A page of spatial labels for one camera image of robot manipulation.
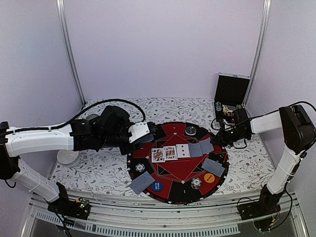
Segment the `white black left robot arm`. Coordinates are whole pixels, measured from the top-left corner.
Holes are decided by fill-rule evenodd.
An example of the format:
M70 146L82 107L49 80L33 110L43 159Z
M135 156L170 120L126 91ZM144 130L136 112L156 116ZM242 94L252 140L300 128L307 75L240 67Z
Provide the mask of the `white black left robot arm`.
M30 168L20 155L44 151L99 151L118 147L121 154L140 148L141 140L151 134L151 124L144 119L131 122L129 113L118 106L106 106L98 116L47 127L10 127L0 124L0 178L19 183L42 196L62 214L70 214L73 203L65 187L53 183Z

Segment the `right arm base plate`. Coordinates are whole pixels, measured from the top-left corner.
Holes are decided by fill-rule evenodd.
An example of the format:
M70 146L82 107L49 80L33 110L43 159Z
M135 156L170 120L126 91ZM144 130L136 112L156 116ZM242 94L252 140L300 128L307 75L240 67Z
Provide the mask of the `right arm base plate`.
M242 197L237 202L237 210L242 220L248 220L270 214L277 214L281 211L281 207L278 203L268 205L262 204L260 201Z

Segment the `orange big blind button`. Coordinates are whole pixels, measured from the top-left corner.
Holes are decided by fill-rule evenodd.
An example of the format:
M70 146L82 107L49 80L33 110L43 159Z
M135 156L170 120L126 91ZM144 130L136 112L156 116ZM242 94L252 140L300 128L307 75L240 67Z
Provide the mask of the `orange big blind button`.
M213 183L215 181L215 176L213 174L211 174L211 173L206 173L204 175L204 181L206 183Z

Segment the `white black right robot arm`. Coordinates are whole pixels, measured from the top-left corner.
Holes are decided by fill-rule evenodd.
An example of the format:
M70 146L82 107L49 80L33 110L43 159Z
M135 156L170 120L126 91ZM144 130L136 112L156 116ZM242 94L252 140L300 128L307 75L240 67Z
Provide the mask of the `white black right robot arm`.
M272 133L283 138L284 149L276 169L254 203L259 215L277 210L277 205L286 191L287 184L295 176L300 162L316 142L316 127L302 106L296 102L280 107L265 115L250 118L245 108L236 106L233 111L233 125L226 126L216 106L216 121L220 127L212 144L221 147L232 146L239 140L250 140L252 135Z

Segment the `king of hearts card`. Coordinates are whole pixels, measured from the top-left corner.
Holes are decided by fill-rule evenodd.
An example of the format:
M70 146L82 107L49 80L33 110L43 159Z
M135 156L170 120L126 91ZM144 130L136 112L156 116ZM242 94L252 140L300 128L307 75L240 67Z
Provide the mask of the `king of hearts card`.
M165 152L165 161L177 160L177 150L176 146L165 146L163 147Z

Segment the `white blue poker chip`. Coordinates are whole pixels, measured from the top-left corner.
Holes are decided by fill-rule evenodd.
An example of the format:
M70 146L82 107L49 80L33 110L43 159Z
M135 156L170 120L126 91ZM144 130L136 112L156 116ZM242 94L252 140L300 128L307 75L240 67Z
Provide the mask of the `white blue poker chip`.
M143 163L138 163L135 165L135 171L139 174L142 174L146 171L146 166Z

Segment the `blue small blind button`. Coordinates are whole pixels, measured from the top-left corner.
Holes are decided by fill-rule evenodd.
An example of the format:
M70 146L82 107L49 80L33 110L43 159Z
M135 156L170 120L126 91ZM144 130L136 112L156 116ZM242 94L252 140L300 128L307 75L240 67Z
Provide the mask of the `blue small blind button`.
M151 189L154 192L161 192L163 190L163 183L160 181L155 181L151 184Z

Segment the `dealt blue card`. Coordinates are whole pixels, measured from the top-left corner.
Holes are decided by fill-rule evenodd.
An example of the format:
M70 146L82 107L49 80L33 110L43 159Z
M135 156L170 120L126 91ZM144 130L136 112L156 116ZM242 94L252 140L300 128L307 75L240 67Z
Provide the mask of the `dealt blue card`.
M138 176L134 181L138 189L146 189L156 180L146 171L145 173Z
M152 182L152 177L149 174L144 173L134 179L129 186L138 195L143 192Z
M221 177L224 171L225 168L220 163L216 162L215 164L211 164L209 166L209 172L218 177Z
M204 160L202 168L210 173L219 173L219 171L221 170L221 164L207 158Z

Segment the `black white dealer button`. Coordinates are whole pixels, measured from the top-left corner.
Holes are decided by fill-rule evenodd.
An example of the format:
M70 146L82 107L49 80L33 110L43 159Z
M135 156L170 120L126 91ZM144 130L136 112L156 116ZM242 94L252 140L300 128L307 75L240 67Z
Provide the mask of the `black white dealer button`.
M194 136L197 133L197 129L194 126L187 126L185 129L185 133L189 136Z

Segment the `king of spades card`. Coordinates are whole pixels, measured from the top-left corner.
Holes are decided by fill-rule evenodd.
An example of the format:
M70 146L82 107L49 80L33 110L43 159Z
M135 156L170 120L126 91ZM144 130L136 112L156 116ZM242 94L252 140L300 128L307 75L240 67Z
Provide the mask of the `king of spades card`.
M165 153L163 148L153 148L151 150L151 161L152 163L165 162Z

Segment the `blue playing card deck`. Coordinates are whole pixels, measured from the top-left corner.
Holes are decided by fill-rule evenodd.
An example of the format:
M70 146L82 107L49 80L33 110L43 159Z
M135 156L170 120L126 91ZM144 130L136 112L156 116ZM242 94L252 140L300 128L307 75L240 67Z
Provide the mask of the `blue playing card deck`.
M140 144L140 143L148 143L154 140L154 135L152 133L146 134L145 136L137 139L134 143Z

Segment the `three of diamonds card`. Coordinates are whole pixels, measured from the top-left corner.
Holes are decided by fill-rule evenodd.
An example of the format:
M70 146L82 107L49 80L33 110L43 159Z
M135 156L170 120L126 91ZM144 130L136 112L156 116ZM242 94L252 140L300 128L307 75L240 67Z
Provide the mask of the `three of diamonds card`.
M178 158L190 158L189 144L176 144Z

